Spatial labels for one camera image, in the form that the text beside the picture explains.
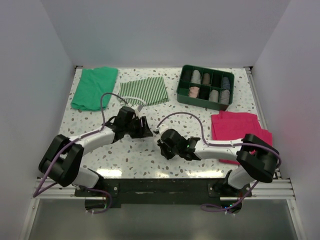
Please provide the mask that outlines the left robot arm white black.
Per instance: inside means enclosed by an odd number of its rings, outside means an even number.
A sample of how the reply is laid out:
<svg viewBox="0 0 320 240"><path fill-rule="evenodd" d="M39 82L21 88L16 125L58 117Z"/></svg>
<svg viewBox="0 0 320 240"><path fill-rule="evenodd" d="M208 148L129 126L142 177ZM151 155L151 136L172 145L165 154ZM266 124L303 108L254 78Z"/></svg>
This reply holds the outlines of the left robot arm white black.
<svg viewBox="0 0 320 240"><path fill-rule="evenodd" d="M152 137L153 133L145 116L139 116L136 109L123 106L116 116L96 130L70 137L56 135L38 169L62 187L83 186L92 196L99 196L104 190L103 177L81 167L82 158L100 147L118 142L126 135L132 139L142 139Z"/></svg>

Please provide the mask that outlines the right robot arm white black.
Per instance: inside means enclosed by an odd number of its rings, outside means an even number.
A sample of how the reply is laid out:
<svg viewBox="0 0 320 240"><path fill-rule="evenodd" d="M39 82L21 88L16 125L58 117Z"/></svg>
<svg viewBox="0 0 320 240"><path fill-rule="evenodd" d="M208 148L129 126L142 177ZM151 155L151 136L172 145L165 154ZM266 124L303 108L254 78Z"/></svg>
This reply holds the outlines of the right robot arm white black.
<svg viewBox="0 0 320 240"><path fill-rule="evenodd" d="M245 185L259 181L271 183L281 163L279 152L254 134L235 140L205 142L199 137L185 138L172 128L155 132L156 144L167 160L179 156L186 161L219 159L240 164L225 177L223 192L235 196Z"/></svg>

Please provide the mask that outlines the green white striped underwear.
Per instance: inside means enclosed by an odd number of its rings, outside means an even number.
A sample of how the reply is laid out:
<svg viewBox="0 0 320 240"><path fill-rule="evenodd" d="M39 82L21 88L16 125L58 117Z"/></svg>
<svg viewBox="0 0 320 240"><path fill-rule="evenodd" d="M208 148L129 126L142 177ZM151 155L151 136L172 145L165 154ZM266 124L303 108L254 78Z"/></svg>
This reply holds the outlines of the green white striped underwear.
<svg viewBox="0 0 320 240"><path fill-rule="evenodd" d="M169 101L163 77L148 77L121 83L118 95L132 106L154 106Z"/></svg>

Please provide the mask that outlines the pink rolled underwear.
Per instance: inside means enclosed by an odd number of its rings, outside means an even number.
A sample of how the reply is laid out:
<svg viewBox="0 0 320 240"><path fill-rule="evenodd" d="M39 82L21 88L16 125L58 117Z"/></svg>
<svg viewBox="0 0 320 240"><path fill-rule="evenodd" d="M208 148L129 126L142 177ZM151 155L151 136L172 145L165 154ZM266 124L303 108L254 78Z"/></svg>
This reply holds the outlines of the pink rolled underwear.
<svg viewBox="0 0 320 240"><path fill-rule="evenodd" d="M197 98L200 88L198 86L191 86L189 88L188 96L190 98Z"/></svg>

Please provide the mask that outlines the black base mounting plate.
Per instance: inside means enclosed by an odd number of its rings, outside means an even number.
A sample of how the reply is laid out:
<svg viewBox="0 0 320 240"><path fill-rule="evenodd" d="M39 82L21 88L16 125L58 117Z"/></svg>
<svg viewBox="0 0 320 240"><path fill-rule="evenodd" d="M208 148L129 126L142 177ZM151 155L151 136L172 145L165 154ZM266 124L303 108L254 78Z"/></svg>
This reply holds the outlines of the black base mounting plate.
<svg viewBox="0 0 320 240"><path fill-rule="evenodd" d="M250 185L241 189L223 178L107 178L94 190L80 186L74 195L85 199L85 208L101 209L122 205L202 205L227 208L241 197L251 197Z"/></svg>

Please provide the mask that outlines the pink folded cloth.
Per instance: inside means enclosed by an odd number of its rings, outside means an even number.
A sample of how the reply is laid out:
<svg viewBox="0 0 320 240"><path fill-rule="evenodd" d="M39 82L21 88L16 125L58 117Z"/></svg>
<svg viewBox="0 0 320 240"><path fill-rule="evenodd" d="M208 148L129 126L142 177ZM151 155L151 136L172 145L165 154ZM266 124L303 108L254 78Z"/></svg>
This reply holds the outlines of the pink folded cloth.
<svg viewBox="0 0 320 240"><path fill-rule="evenodd" d="M258 116L247 112L220 111L211 116L212 139L217 141L237 140L245 134L253 134L273 145L272 133L263 129L258 121Z"/></svg>

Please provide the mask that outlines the beige grey rolled sock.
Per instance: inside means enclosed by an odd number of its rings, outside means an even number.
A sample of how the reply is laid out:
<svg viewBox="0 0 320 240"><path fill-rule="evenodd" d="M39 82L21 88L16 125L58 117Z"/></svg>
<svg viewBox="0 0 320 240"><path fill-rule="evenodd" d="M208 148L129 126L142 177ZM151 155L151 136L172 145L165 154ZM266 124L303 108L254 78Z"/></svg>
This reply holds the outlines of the beige grey rolled sock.
<svg viewBox="0 0 320 240"><path fill-rule="evenodd" d="M208 100L211 102L218 103L219 102L219 91L213 89L209 94Z"/></svg>

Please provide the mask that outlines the green divided storage tray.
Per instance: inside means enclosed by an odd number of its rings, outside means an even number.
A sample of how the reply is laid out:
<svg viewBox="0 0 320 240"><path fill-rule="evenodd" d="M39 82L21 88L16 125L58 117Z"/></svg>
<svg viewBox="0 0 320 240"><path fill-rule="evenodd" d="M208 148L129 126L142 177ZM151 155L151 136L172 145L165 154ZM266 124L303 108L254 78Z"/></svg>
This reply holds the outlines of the green divided storage tray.
<svg viewBox="0 0 320 240"><path fill-rule="evenodd" d="M194 70L198 70L201 73L200 84L191 83L191 78ZM210 85L202 84L204 73L210 74L210 77L211 77ZM221 92L223 90L222 89L223 77L228 77L230 81L230 90L229 90L230 99L229 99L228 105L219 103ZM199 87L199 93L197 98L192 98L188 96L190 87ZM235 88L235 75L231 72L210 69L210 68L205 68L200 66L184 65L182 67L180 78L179 78L177 89L176 89L177 101L179 103L207 108L211 110L226 111L228 107L233 103L234 88ZM209 95L212 90L219 91L218 102L209 101Z"/></svg>

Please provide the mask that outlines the green folded cloth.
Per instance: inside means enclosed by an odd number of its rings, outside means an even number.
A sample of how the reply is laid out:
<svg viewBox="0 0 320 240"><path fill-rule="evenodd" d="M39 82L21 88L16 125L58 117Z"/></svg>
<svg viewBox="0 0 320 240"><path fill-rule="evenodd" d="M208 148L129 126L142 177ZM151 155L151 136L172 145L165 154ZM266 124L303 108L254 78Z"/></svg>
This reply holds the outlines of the green folded cloth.
<svg viewBox="0 0 320 240"><path fill-rule="evenodd" d="M71 101L71 108L96 112L101 109L100 100L104 93L112 93L118 76L112 67L84 68Z"/></svg>

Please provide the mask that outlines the grey striped rolled sock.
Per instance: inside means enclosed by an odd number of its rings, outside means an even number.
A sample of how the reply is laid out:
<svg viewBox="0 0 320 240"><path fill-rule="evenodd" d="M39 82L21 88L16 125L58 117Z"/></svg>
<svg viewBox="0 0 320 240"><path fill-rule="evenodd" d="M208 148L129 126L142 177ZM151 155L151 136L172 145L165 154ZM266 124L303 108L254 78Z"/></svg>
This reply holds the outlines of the grey striped rolled sock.
<svg viewBox="0 0 320 240"><path fill-rule="evenodd" d="M224 89L221 91L219 103L223 105L228 105L230 102L230 90Z"/></svg>

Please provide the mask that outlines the brown rolled sock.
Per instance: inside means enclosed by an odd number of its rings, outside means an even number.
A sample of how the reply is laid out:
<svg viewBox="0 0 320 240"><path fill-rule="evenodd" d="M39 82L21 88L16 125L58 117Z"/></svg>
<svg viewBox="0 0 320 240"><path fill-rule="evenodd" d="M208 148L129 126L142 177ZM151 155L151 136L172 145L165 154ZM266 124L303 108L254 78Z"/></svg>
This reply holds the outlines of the brown rolled sock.
<svg viewBox="0 0 320 240"><path fill-rule="evenodd" d="M211 84L211 75L209 73L203 74L201 84L206 86L209 86Z"/></svg>

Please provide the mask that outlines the blue striped rolled sock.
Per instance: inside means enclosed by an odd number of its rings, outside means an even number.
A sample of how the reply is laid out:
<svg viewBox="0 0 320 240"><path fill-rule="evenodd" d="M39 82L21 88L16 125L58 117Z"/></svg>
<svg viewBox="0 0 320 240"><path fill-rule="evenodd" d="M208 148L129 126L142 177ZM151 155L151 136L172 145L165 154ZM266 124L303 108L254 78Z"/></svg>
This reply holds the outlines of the blue striped rolled sock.
<svg viewBox="0 0 320 240"><path fill-rule="evenodd" d="M223 77L221 89L222 90L230 90L231 89L231 84L230 84L230 80L228 77Z"/></svg>

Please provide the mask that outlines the aluminium frame rail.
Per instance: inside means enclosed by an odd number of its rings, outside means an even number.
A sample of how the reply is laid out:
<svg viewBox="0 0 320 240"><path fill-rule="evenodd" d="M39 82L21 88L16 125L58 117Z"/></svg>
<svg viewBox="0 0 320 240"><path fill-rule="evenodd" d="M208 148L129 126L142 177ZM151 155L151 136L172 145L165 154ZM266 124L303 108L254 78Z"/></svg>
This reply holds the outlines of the aluminium frame rail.
<svg viewBox="0 0 320 240"><path fill-rule="evenodd" d="M142 159L131 161L129 158L111 161L96 159L81 163L81 169L93 170L107 181L128 180L129 182L169 181L176 180L218 180L227 175L236 165L221 163L216 159L186 161L183 159ZM271 183L258 183L252 190L256 199L294 199L294 191L290 180L281 179L277 170Z"/></svg>

